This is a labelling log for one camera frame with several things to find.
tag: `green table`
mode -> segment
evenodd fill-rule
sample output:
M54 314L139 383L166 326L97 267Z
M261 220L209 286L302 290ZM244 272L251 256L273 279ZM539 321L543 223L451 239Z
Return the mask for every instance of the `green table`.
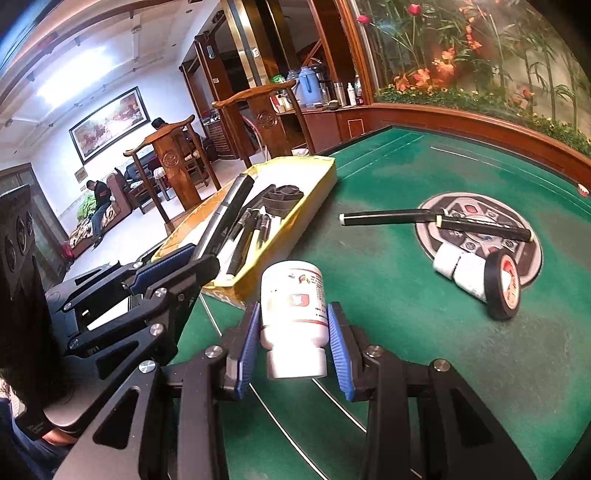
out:
M538 478L550 479L591 420L591 202L576 186L506 151L391 128L331 154L339 182L291 258L317 265L327 301L405 360L446 358L499 419ZM436 274L412 225L341 227L338 214L414 208L444 192L474 192L517 210L543 266L506 323ZM197 302L175 361L215 344L238 309ZM223 406L232 480L355 480L366 404L347 403L335 373L268 381L261 349L250 391Z

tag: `fluorescent light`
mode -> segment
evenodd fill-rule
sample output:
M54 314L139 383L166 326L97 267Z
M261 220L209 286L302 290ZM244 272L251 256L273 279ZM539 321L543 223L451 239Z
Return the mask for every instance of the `fluorescent light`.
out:
M104 77L115 68L104 49L89 50L70 60L45 82L37 95L56 108Z

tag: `yellow box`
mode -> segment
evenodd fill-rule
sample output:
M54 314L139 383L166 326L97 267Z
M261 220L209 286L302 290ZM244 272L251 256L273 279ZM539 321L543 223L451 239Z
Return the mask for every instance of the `yellow box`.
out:
M242 267L233 280L217 278L203 287L202 292L242 309L249 301L259 299L262 273L270 265L287 258L337 180L334 158L317 156L277 157L266 163L253 165L245 173L254 177L264 174L273 179L274 172L277 172L279 183L275 181L273 183L278 187L295 184L301 188L296 181L284 181L281 177L297 177L302 173L305 173L308 181L316 181L316 183L308 193L302 189L304 197L281 222L281 228L277 234L263 244L257 255ZM233 180L226 183L221 190L195 208L163 243L152 260L158 260L176 250L189 232L216 209L232 183Z

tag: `man in black jacket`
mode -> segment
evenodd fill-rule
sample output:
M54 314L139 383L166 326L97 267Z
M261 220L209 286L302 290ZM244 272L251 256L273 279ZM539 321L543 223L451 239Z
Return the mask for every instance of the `man in black jacket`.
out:
M111 189L102 181L89 180L86 182L86 188L93 190L95 193L96 210L90 221L92 223L92 238L95 241L96 248L99 246L99 243L103 241L103 236L100 231L100 223L107 208L109 208L109 205L111 204L112 193Z

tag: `door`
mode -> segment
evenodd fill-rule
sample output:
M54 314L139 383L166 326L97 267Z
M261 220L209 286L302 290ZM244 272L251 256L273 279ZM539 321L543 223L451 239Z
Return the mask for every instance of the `door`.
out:
M34 255L43 289L47 291L60 283L66 275L67 262L61 245L68 237L43 195L31 164L0 171L0 194L27 183L31 186L31 216L35 231Z

